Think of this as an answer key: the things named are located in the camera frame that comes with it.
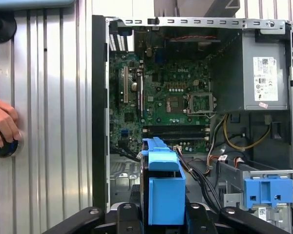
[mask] open computer tower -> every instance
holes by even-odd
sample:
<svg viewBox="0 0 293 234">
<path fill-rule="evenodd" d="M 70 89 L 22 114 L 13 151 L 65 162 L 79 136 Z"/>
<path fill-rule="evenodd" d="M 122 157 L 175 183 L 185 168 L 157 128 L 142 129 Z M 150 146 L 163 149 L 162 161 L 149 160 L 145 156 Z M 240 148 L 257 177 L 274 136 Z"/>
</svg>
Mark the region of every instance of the open computer tower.
<svg viewBox="0 0 293 234">
<path fill-rule="evenodd" d="M 293 232 L 293 23 L 93 16 L 92 25 L 94 205 L 128 201 L 142 139 L 159 137 L 207 171 L 224 206 Z M 187 196 L 204 202 L 194 187 L 187 178 Z"/>
</svg>

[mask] human hand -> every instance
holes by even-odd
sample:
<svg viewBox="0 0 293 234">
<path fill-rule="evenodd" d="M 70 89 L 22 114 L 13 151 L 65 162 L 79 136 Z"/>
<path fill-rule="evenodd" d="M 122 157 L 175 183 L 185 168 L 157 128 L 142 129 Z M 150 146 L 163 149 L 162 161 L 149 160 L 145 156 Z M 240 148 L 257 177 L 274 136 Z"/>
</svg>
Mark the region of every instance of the human hand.
<svg viewBox="0 0 293 234">
<path fill-rule="evenodd" d="M 21 136 L 17 128 L 18 114 L 9 104 L 0 101 L 0 132 L 4 139 L 11 143 L 13 139 L 20 140 Z M 0 148 L 3 147 L 3 140 L 0 136 Z"/>
</svg>

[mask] black knob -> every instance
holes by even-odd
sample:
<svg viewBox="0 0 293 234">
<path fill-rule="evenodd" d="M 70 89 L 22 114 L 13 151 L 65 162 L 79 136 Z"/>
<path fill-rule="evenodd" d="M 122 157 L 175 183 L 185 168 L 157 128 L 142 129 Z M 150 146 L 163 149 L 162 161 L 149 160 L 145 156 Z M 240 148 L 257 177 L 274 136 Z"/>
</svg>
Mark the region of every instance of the black knob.
<svg viewBox="0 0 293 234">
<path fill-rule="evenodd" d="M 0 157 L 9 157 L 17 150 L 19 142 L 14 140 L 12 143 L 6 142 L 3 139 L 3 147 L 0 148 Z"/>
<path fill-rule="evenodd" d="M 9 41 L 16 33 L 13 13 L 0 11 L 0 43 Z"/>
</svg>

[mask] black mount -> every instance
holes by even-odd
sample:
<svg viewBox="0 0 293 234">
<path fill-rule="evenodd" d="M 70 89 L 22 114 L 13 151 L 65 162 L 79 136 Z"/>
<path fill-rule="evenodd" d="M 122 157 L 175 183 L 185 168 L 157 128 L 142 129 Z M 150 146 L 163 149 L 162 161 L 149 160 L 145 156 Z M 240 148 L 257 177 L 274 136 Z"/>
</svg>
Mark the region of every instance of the black mount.
<svg viewBox="0 0 293 234">
<path fill-rule="evenodd" d="M 4 136 L 1 131 L 0 131 L 0 136 L 3 141 L 3 147 L 0 148 L 0 157 L 12 156 L 15 153 L 15 151 L 18 149 L 20 142 L 18 140 L 14 140 L 12 143 L 7 142 L 4 139 Z"/>
<path fill-rule="evenodd" d="M 16 28 L 13 13 L 0 12 L 0 43 L 9 41 L 15 35 Z"/>
<path fill-rule="evenodd" d="M 188 203 L 184 226 L 155 232 L 146 232 L 139 213 L 139 208 L 131 202 L 107 214 L 99 208 L 88 207 L 43 234 L 288 234 L 236 207 L 225 207 L 215 214 L 202 204 Z"/>
</svg>

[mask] sticker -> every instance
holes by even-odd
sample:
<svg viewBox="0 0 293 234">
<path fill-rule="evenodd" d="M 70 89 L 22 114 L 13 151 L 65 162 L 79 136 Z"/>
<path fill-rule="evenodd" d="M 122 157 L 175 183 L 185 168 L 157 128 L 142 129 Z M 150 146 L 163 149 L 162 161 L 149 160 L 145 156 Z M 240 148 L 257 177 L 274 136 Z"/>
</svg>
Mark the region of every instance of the sticker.
<svg viewBox="0 0 293 234">
<path fill-rule="evenodd" d="M 266 207 L 258 208 L 258 217 L 264 221 L 267 221 Z"/>
<path fill-rule="evenodd" d="M 277 61 L 253 57 L 255 101 L 278 101 Z"/>
<path fill-rule="evenodd" d="M 263 107 L 263 108 L 265 108 L 265 109 L 267 109 L 268 108 L 268 104 L 265 104 L 265 103 L 263 103 L 263 102 L 259 102 L 259 104 L 258 104 L 260 107 Z"/>
<path fill-rule="evenodd" d="M 221 155 L 219 158 L 218 158 L 218 161 L 226 161 L 228 155 Z"/>
</svg>

